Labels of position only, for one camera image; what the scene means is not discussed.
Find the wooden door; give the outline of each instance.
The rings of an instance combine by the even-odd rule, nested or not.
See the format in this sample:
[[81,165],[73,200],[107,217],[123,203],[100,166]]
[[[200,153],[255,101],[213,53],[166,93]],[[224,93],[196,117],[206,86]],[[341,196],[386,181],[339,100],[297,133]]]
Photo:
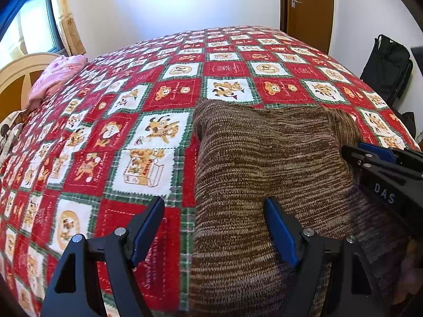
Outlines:
[[292,37],[328,53],[334,0],[287,0],[286,31]]

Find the pink blanket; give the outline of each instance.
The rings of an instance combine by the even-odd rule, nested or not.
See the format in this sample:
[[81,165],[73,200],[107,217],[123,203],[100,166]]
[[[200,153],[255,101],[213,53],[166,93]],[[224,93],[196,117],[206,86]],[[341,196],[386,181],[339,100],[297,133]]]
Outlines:
[[87,63],[88,59],[83,55],[56,58],[32,86],[26,109],[32,112],[39,108],[45,98],[61,90],[64,84],[77,75]]

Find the bedspread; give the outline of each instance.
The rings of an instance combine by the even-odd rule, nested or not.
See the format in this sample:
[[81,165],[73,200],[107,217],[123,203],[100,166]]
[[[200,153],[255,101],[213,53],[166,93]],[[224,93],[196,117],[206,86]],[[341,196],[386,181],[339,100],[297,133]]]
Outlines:
[[[28,119],[0,170],[0,272],[30,316],[74,234],[110,233],[154,195],[164,198],[164,220],[135,277],[151,309],[189,309],[199,97],[334,107],[366,142],[418,149],[371,88],[278,30],[186,31],[98,57]],[[98,269],[117,316],[105,265]]]

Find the white wall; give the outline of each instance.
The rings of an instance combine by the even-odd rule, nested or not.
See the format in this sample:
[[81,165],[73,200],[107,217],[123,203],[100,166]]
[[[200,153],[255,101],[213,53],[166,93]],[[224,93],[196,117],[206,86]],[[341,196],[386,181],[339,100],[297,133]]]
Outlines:
[[[401,0],[335,0],[329,54],[358,77],[379,34],[394,39],[409,50],[423,46],[423,32]],[[414,58],[412,60],[414,69],[410,86],[398,104],[398,110],[415,113],[419,134],[423,130],[423,77]]]
[[89,59],[140,40],[232,25],[279,28],[280,0],[69,0]]

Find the brown knit sweater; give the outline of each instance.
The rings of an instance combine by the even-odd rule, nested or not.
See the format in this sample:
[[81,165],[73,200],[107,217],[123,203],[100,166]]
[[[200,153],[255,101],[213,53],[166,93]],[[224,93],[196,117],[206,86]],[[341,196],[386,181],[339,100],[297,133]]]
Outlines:
[[[354,234],[385,296],[407,243],[403,230],[354,185],[340,146],[360,132],[344,111],[320,106],[255,109],[202,100],[196,176],[192,316],[272,316],[294,272],[277,254],[263,217],[276,196],[304,227],[327,237]],[[310,315],[324,301],[327,274]]]

